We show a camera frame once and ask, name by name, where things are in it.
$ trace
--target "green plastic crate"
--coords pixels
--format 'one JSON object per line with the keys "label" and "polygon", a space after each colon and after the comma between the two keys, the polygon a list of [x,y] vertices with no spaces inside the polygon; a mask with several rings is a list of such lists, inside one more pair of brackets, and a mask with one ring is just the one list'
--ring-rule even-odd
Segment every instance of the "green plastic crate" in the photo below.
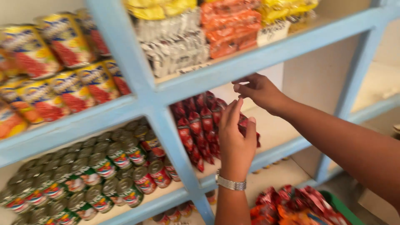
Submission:
{"label": "green plastic crate", "polygon": [[352,213],[338,198],[328,191],[320,191],[325,200],[338,212],[343,214],[352,225],[364,225],[364,223]]}

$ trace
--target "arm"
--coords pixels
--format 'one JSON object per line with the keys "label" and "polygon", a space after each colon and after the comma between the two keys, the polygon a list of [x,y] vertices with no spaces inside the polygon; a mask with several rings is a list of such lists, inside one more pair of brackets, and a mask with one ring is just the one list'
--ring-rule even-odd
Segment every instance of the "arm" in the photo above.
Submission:
{"label": "arm", "polygon": [[399,141],[295,102],[265,76],[252,74],[233,83],[242,97],[288,121],[312,145],[400,210]]}
{"label": "arm", "polygon": [[[256,120],[250,117],[246,138],[239,132],[238,122],[243,99],[234,100],[223,112],[219,125],[221,150],[220,176],[243,182],[257,148]],[[218,205],[215,225],[250,225],[250,209],[244,191],[218,187]]]}

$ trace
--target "hand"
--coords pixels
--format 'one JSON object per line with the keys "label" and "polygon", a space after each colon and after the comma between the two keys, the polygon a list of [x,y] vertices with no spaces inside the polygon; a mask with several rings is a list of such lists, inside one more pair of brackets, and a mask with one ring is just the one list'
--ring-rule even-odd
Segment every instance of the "hand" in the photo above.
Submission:
{"label": "hand", "polygon": [[233,90],[240,93],[239,98],[251,98],[259,107],[274,116],[280,116],[285,106],[292,102],[266,76],[258,73],[233,81],[232,84]]}
{"label": "hand", "polygon": [[239,114],[243,99],[234,100],[223,111],[219,125],[221,150],[220,175],[228,180],[243,182],[257,148],[256,119],[250,117],[246,138],[239,132]]}

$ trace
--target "fingernail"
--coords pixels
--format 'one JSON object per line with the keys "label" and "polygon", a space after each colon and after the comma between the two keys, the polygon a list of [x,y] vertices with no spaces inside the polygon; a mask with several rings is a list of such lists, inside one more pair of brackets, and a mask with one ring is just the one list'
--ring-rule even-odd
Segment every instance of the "fingernail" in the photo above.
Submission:
{"label": "fingernail", "polygon": [[233,86],[233,90],[234,90],[235,92],[237,92],[237,91],[239,90],[239,87],[240,87],[239,84],[235,84],[235,85]]}
{"label": "fingernail", "polygon": [[250,118],[249,118],[249,121],[250,121],[250,122],[253,122],[253,123],[256,123],[256,118],[250,117]]}

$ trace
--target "silver watch band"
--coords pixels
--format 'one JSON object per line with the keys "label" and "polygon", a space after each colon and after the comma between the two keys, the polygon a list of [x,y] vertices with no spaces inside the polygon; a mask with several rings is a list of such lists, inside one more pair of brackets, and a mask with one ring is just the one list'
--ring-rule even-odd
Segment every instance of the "silver watch band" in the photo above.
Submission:
{"label": "silver watch band", "polygon": [[217,170],[216,183],[217,183],[217,185],[221,185],[225,188],[228,188],[228,189],[231,189],[234,191],[244,191],[246,189],[246,181],[235,182],[235,181],[227,180],[220,176],[220,169]]}

